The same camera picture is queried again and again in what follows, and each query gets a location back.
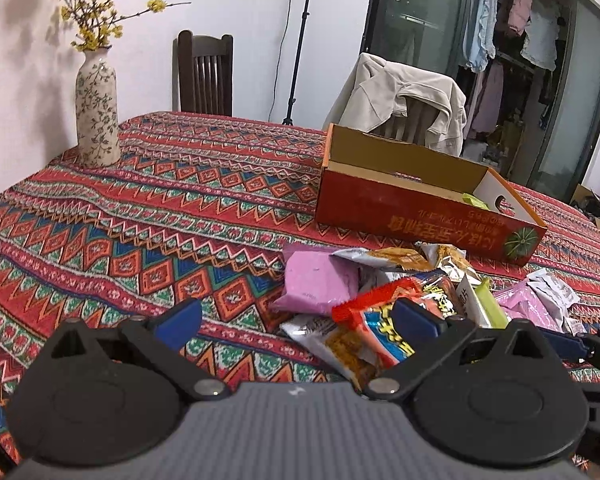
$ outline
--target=power cord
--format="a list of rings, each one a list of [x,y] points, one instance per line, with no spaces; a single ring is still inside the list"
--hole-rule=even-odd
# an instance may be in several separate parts
[[[271,114],[273,113],[273,107],[276,105],[276,88],[278,87],[278,75],[280,74],[280,60],[282,60],[282,46],[285,44],[286,32],[289,30],[289,16],[291,16],[291,0],[286,10],[286,23],[285,31],[282,34],[282,41],[280,41],[280,51],[278,52],[278,63],[276,65],[276,80],[273,83],[273,102],[271,103],[271,110],[269,110],[269,123],[271,122]]]

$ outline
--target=table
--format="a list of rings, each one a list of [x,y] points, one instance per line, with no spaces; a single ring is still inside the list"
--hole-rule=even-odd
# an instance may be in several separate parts
[[[318,225],[324,133],[235,118],[156,112],[120,126],[122,160],[87,170],[69,150],[0,195],[1,406],[46,338],[68,317],[111,327],[203,298],[199,335],[180,351],[235,388],[242,381],[327,381],[267,309],[282,288],[287,242],[400,244]],[[547,267],[600,328],[600,232],[583,215],[519,187],[549,231],[524,269],[471,258],[495,288]],[[590,367],[571,372],[600,381]]]

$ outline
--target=silver screw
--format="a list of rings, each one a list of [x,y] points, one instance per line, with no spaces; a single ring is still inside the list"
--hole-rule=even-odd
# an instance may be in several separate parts
[[[380,395],[391,395],[400,389],[400,383],[395,379],[381,377],[369,383],[369,389]]]
[[[218,379],[202,379],[196,383],[193,389],[203,397],[213,397],[222,393],[224,383]]]

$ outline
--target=wardrobe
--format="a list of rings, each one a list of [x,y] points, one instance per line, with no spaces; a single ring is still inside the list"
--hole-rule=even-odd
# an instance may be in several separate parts
[[[462,156],[570,199],[600,134],[600,11],[588,0],[371,0],[362,51],[453,77],[471,119]]]

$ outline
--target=ceramic vase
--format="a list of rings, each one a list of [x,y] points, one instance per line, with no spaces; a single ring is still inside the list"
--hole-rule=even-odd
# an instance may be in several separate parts
[[[88,168],[120,160],[116,71],[107,61],[108,53],[108,48],[85,51],[75,81],[79,161]]]

